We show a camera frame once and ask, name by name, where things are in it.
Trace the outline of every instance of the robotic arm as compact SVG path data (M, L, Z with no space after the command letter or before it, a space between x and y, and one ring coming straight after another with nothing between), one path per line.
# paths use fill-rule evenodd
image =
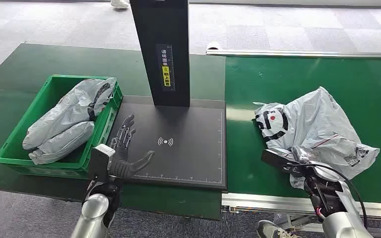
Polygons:
M122 202L123 180L150 163L154 151L134 163L128 162L128 148L136 132L132 129L133 118L130 115L125 119L110 147L100 144L91 150L88 176L92 182L71 238L105 238Z
M309 154L309 149L293 148L293 155ZM308 160L289 160L272 150L264 150L264 162L296 177L305 177L304 189L309 194L317 219L327 238L373 238L367 231L367 216L360 200L364 224L343 174L329 165Z

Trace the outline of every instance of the white plastic bag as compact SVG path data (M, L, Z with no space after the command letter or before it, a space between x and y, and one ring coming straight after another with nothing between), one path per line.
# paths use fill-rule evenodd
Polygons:
M80 122L38 146L28 154L35 165L49 164L62 159L85 143L93 134L94 122Z
M343 109L322 87L287 105L266 104L255 118L269 149L293 159L292 146L312 148L319 162L349 179L369 168L380 151L361 143ZM304 178L290 176L290 182L303 188Z
M110 100L115 83L116 78L86 79L78 83L28 128L22 147L33 149L78 122L95 120Z

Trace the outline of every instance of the label sticker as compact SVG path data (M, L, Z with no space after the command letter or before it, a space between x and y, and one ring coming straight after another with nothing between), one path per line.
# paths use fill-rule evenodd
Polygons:
M160 81L163 91L175 91L172 45L157 44L156 48L160 68Z

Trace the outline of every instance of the wireless symbol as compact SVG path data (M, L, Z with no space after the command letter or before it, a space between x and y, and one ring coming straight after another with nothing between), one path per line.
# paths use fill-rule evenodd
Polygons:
M163 139L162 137L158 138L158 142L157 142L158 145L168 145L168 146L172 146L173 145L173 138L170 138L168 140L165 140Z

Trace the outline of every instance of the green plastic crate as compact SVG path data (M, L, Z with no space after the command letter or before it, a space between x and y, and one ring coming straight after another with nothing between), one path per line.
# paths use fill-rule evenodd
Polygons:
M58 74L50 76L0 149L0 163L24 175L87 179L87 167L90 161L91 148L101 143L106 143L116 113L122 102L123 95L118 83L115 84L113 98L97 116L91 138L87 143L72 151L65 158L46 165L35 165L28 157L28 153L31 151L22 148L22 141L27 129L35 121L53 108L76 84L90 78L107 79L109 77Z

